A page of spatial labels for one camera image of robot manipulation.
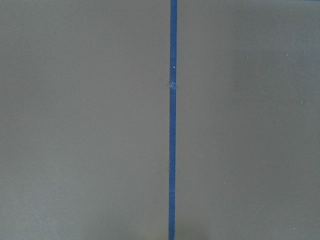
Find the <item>vertical blue line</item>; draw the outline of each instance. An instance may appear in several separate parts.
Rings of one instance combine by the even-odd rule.
[[[175,239],[176,218],[176,72],[177,0],[170,0],[169,240]]]

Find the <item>blue line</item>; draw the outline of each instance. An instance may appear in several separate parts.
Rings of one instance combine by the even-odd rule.
[[[175,239],[176,218],[176,71],[177,0],[170,0],[169,240]]]

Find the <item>blue stripe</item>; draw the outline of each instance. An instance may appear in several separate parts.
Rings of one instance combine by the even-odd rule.
[[[176,71],[177,0],[170,0],[169,240],[175,238],[176,218]]]

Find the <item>gray panel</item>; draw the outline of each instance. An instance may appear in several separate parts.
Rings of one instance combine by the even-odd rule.
[[[0,239],[166,239],[169,1],[0,2]]]
[[[319,13],[179,2],[177,240],[319,239]]]

